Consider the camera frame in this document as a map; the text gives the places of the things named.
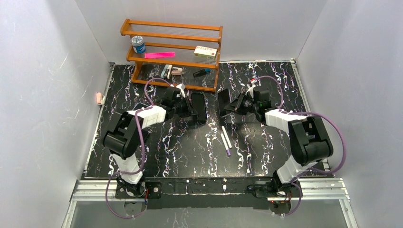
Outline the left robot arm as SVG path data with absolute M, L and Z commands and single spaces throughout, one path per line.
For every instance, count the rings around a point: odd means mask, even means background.
M 197 119 L 199 112 L 179 87 L 166 88 L 156 103 L 136 110 L 114 112 L 102 140 L 118 165 L 114 176 L 135 187 L 143 177 L 145 165 L 145 129 L 164 123 L 174 116 Z

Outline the black smartphone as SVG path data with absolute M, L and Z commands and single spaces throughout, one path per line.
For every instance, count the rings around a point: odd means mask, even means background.
M 225 107 L 231 103 L 229 89 L 226 88 L 218 92 L 217 98 L 218 98 L 219 117 L 225 117 L 229 115 L 231 111 L 225 109 Z

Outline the black phone case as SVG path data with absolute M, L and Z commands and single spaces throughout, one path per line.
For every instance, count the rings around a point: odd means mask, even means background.
M 199 123 L 205 123 L 207 121 L 205 97 L 202 93 L 191 94 L 192 107 L 196 112 L 193 115 L 193 119 Z

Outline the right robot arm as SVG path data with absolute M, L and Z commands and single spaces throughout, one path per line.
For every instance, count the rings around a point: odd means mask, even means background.
M 230 113 L 255 114 L 256 119 L 289 135 L 291 155 L 283 166 L 274 171 L 271 180 L 252 184 L 249 191 L 275 194 L 287 191 L 297 177 L 323 159 L 333 155 L 333 146 L 320 117 L 287 114 L 271 104 L 269 90 L 252 87 L 232 101 L 228 89 L 218 92 L 221 117 Z

